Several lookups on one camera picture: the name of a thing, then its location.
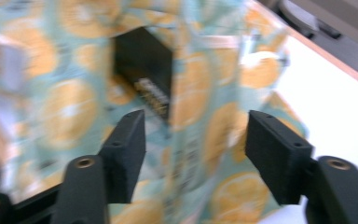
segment gray floor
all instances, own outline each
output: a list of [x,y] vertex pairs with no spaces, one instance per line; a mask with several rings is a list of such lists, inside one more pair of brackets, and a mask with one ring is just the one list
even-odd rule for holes
[[358,71],[358,44],[350,38],[342,36],[336,40],[320,32],[312,41]]

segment patterned fabric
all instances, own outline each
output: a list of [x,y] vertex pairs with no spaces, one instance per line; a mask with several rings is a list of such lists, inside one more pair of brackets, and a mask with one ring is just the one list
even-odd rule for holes
[[[173,51],[169,123],[113,74],[110,37],[140,26]],[[0,77],[18,119],[1,190],[18,202],[58,184],[69,160],[95,154],[123,115],[144,109],[147,153],[133,203],[110,205],[111,220],[256,223],[278,205],[243,153],[248,111],[306,133],[272,91],[286,35],[246,0],[1,0],[0,58],[10,58],[7,48],[24,58]],[[9,78],[21,80],[17,89],[3,84]]]

